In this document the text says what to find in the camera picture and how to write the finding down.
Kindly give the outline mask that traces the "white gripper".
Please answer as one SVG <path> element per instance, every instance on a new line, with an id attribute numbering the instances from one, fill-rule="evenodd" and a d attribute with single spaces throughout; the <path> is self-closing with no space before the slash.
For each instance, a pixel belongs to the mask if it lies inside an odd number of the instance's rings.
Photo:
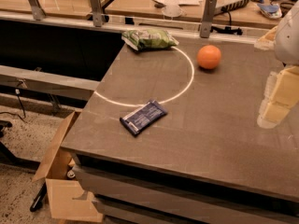
<path id="1" fill-rule="evenodd" d="M 299 1 L 265 35 L 257 39 L 256 49 L 274 49 L 278 60 L 287 65 L 279 73 L 271 72 L 267 78 L 264 98 L 257 123 L 272 129 L 283 121 L 299 102 Z"/>

